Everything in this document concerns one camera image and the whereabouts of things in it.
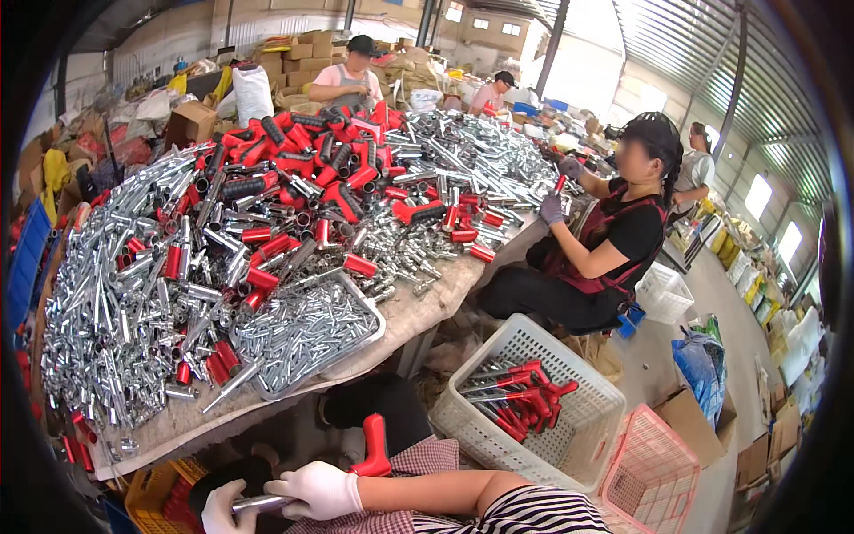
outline table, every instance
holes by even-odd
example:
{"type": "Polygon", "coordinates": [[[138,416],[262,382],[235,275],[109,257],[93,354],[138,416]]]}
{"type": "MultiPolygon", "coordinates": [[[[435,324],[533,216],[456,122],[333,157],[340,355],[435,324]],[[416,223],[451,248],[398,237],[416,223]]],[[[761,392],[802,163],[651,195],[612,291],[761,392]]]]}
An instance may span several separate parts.
{"type": "MultiPolygon", "coordinates": [[[[575,202],[572,211],[577,211],[575,202]]],[[[488,281],[498,267],[523,260],[530,245],[547,233],[545,223],[535,214],[526,214],[522,227],[509,232],[511,240],[499,250],[494,261],[488,266],[470,256],[436,262],[442,279],[437,280],[432,290],[420,301],[412,294],[411,287],[398,284],[395,296],[379,306],[387,322],[383,337],[347,360],[330,367],[280,401],[262,401],[251,386],[244,385],[236,395],[221,401],[207,414],[202,414],[202,408],[212,402],[219,393],[218,388],[204,388],[197,401],[182,402],[170,399],[162,412],[132,431],[106,428],[92,450],[95,478],[115,478],[156,461],[193,454],[210,443],[235,436],[250,426],[296,405],[309,391],[323,390],[367,373],[404,343],[452,317],[469,291],[478,285],[479,280],[488,281]],[[142,452],[130,457],[123,455],[125,457],[122,461],[110,465],[106,442],[110,441],[118,448],[121,437],[134,439],[142,452]]]]}

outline baseball cap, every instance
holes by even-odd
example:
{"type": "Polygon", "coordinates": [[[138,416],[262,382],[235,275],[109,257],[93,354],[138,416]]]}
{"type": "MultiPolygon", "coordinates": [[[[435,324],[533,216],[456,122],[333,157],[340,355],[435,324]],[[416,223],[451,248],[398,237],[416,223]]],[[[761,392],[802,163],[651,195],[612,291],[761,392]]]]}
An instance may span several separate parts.
{"type": "Polygon", "coordinates": [[[359,52],[370,57],[379,57],[383,53],[374,47],[373,39],[367,35],[357,35],[347,43],[347,51],[359,52]]]}
{"type": "Polygon", "coordinates": [[[508,73],[506,70],[502,70],[497,73],[495,76],[495,81],[501,80],[504,83],[508,84],[510,87],[516,87],[516,80],[513,79],[513,75],[508,73]]]}

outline white plastic basket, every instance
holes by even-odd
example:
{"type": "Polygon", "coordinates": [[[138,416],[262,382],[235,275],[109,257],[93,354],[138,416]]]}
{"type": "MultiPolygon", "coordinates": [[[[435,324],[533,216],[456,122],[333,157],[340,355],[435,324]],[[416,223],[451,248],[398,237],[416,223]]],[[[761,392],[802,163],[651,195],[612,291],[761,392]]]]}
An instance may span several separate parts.
{"type": "Polygon", "coordinates": [[[676,323],[693,305],[693,296],[685,280],[656,261],[637,283],[635,293],[646,318],[666,325],[676,323]]]}
{"type": "Polygon", "coordinates": [[[525,315],[514,314],[453,374],[430,410],[430,422],[481,465],[516,472],[535,484],[589,492],[598,487],[626,398],[598,371],[525,315]],[[517,443],[457,392],[487,358],[540,360],[555,384],[578,381],[561,399],[557,425],[517,443]]]}

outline white glove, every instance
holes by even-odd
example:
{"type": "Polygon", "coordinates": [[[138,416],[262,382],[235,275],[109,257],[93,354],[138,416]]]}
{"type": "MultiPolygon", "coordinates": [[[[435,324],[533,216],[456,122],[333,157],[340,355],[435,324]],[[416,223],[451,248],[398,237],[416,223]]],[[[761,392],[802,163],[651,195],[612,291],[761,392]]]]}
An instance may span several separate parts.
{"type": "Polygon", "coordinates": [[[249,507],[237,514],[237,524],[231,518],[231,504],[246,488],[242,478],[232,480],[208,494],[202,510],[202,526],[207,534],[254,534],[258,508],[249,507]]]}
{"type": "Polygon", "coordinates": [[[264,491],[299,499],[282,508],[284,517],[323,521],[362,511],[356,487],[358,477],[324,461],[313,461],[296,471],[283,472],[281,480],[264,484],[264,491]]]}

